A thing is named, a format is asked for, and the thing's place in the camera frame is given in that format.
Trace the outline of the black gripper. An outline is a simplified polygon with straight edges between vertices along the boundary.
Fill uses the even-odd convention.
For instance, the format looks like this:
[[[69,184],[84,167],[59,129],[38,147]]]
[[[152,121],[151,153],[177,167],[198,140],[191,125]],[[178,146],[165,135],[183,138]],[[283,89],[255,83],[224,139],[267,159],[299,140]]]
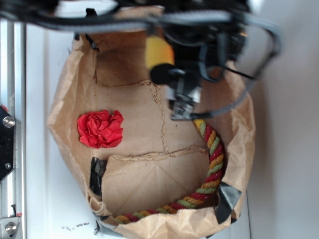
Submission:
[[[200,102],[202,81],[218,83],[224,77],[227,62],[227,44],[217,43],[196,47],[178,46],[175,66],[159,64],[150,69],[154,84],[167,84],[167,98],[172,109],[172,120],[212,118],[227,112],[226,107],[195,113]]]

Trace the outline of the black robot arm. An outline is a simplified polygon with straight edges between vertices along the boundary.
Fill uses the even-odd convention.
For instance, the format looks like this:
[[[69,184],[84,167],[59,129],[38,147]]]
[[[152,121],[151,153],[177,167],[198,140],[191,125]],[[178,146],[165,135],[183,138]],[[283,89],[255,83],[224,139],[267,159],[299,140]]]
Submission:
[[[228,61],[238,58],[245,43],[249,5],[245,0],[116,0],[103,13],[87,9],[85,17],[56,15],[57,0],[3,0],[0,15],[12,21],[82,33],[102,50],[98,33],[145,34],[145,64],[154,84],[168,86],[173,120],[212,118],[234,108],[195,113],[201,81],[218,82]]]

